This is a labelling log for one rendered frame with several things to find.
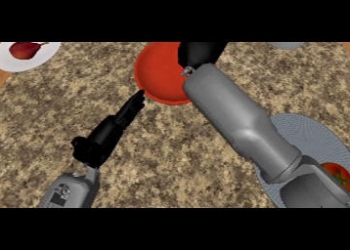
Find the red tomato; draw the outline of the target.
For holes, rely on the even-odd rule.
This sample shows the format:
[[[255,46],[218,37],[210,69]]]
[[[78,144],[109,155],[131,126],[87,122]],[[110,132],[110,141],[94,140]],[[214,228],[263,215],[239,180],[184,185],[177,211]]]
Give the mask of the red tomato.
[[[325,162],[321,166],[350,192],[350,172],[347,169],[334,162]]]

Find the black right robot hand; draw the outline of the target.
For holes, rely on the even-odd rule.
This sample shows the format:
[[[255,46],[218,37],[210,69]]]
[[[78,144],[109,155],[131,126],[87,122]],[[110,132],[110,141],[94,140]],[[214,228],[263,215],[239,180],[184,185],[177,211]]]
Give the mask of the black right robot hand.
[[[198,69],[205,63],[215,63],[226,46],[226,42],[183,42],[178,47],[178,64]]]

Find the dark red pear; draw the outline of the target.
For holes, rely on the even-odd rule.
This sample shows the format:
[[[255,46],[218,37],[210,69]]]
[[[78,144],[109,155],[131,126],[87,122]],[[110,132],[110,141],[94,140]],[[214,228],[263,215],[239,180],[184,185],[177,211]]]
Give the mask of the dark red pear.
[[[30,60],[44,45],[47,45],[47,42],[16,42],[10,47],[10,53],[16,59]]]

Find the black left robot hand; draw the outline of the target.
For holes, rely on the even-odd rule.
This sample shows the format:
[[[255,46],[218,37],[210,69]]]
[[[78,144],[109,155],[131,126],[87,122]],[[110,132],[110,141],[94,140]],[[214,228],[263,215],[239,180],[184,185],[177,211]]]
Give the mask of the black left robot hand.
[[[109,115],[94,128],[88,137],[75,137],[72,145],[75,158],[91,168],[99,169],[106,162],[141,109],[144,108],[144,90],[128,99],[115,115]]]

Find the white plate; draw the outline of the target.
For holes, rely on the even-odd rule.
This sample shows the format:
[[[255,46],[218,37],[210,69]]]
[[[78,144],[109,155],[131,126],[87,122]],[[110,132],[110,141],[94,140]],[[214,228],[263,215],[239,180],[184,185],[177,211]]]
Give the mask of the white plate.
[[[35,56],[29,60],[19,60],[14,58],[10,52],[10,47],[13,46],[13,42],[0,43],[0,69],[8,72],[23,72],[36,67],[39,67],[44,63],[50,61],[50,59],[57,54],[62,43],[51,42],[44,45],[36,52]]]

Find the pale grey round object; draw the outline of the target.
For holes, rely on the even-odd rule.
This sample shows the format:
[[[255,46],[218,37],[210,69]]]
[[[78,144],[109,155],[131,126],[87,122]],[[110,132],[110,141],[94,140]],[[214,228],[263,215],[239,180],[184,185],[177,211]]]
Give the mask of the pale grey round object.
[[[304,46],[306,42],[267,42],[267,44],[282,50],[295,50]]]

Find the grey round placemat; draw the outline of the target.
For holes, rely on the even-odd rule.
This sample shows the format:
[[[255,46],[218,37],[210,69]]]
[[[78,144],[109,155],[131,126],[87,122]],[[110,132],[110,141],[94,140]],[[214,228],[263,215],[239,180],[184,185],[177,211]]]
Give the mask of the grey round placemat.
[[[270,121],[279,134],[304,155],[319,162],[340,164],[350,173],[350,151],[332,131],[316,119],[294,113],[276,114]]]

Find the red bowl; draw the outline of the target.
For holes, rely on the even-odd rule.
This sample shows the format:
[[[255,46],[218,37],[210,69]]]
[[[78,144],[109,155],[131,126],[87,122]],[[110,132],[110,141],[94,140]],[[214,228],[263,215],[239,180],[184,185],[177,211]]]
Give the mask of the red bowl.
[[[170,105],[187,104],[184,68],[178,64],[178,42],[152,42],[136,60],[136,81],[146,96]]]

